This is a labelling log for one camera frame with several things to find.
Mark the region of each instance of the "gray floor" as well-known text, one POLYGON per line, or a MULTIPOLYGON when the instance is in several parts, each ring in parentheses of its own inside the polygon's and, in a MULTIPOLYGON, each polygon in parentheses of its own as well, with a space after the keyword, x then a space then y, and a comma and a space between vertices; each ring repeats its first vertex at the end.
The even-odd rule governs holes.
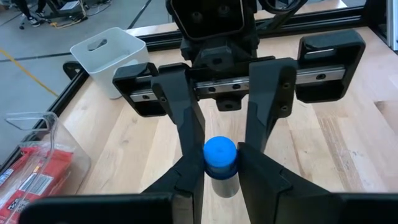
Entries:
MULTIPOLYGON (((346 0, 349 6, 363 4, 365 0, 346 0)), ((48 24, 38 28, 25 26, 18 29, 20 12, 13 9, 0 12, 0 49, 14 58, 35 57, 69 52, 70 47, 111 27, 126 29, 147 0, 113 0, 112 5, 87 21, 65 29, 55 29, 48 24)), ((165 0, 152 0, 134 27, 151 26, 169 22, 165 0)), ((51 57, 20 61, 30 73, 58 94, 68 85, 69 79, 62 71, 64 62, 72 56, 51 57)), ((0 62, 0 117, 9 112, 45 111, 55 97, 33 82, 11 62, 0 62)), ((0 164, 15 148, 22 135, 0 120, 0 164)))

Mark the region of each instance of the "wooden surface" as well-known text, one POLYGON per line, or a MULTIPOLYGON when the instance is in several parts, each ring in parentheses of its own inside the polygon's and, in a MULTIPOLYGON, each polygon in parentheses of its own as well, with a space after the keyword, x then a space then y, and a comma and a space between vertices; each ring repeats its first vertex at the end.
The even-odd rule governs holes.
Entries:
MULTIPOLYGON (((357 31, 367 46, 346 96, 312 105, 295 100, 265 153, 330 191, 397 192, 398 56, 367 27, 357 31)), ((300 38, 262 39, 258 54, 295 58, 300 38)), ((151 53, 150 59, 158 66, 183 60, 179 49, 151 53)), ((240 111, 220 113, 213 100, 201 101, 206 139, 243 141, 246 102, 240 111)), ((181 157, 168 116, 141 118, 124 99, 107 99, 90 78, 61 120, 92 160, 80 194, 140 192, 181 157)), ((203 223, 249 223, 241 191, 219 198, 206 176, 204 194, 203 223)))

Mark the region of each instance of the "white plastic bin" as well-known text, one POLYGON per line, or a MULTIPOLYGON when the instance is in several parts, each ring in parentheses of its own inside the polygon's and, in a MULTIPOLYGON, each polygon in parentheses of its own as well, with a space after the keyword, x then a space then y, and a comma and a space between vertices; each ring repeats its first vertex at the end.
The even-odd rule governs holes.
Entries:
POLYGON ((70 52, 110 99, 121 96, 112 84, 116 69, 149 62, 146 43, 118 27, 74 45, 70 52))

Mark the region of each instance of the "label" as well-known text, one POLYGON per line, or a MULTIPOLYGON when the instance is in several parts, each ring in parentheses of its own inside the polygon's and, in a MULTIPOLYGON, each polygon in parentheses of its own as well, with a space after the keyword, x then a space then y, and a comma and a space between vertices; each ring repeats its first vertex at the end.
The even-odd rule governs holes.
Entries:
POLYGON ((0 186, 6 182, 8 177, 11 176, 11 174, 14 172, 13 169, 7 169, 3 174, 0 176, 0 186))
POLYGON ((36 175, 37 173, 31 174, 29 178, 25 180, 25 182, 22 184, 19 190, 26 191, 27 189, 29 189, 29 193, 36 194, 39 196, 42 195, 45 189, 50 185, 51 181, 53 180, 53 177, 40 174, 35 179, 36 175))
POLYGON ((21 200, 21 198, 16 198, 8 207, 8 210, 14 211, 14 209, 17 208, 17 212, 21 212, 23 211, 23 209, 26 207, 26 205, 29 203, 28 200, 23 200, 21 203, 19 203, 19 201, 21 200))

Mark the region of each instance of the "red bag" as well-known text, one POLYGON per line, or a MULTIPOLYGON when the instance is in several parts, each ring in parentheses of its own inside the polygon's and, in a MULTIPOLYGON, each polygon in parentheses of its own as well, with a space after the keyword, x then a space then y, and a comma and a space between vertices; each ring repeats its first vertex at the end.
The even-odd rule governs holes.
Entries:
POLYGON ((72 152, 56 149, 53 153, 47 153, 40 158, 33 172, 26 177, 26 175, 23 175, 25 172, 22 169, 28 166, 30 162, 37 163, 35 158, 38 158, 36 152, 39 148, 24 147, 21 150, 22 157, 0 176, 0 196, 3 198, 12 194, 0 208, 0 223, 4 223, 10 216, 12 217, 8 223, 17 223, 19 214, 28 203, 42 197, 58 194, 68 177, 66 171, 72 162, 72 152), (23 178, 24 181, 19 186, 14 185, 10 189, 7 186, 9 187, 12 183, 7 184, 7 180, 11 177, 23 178))

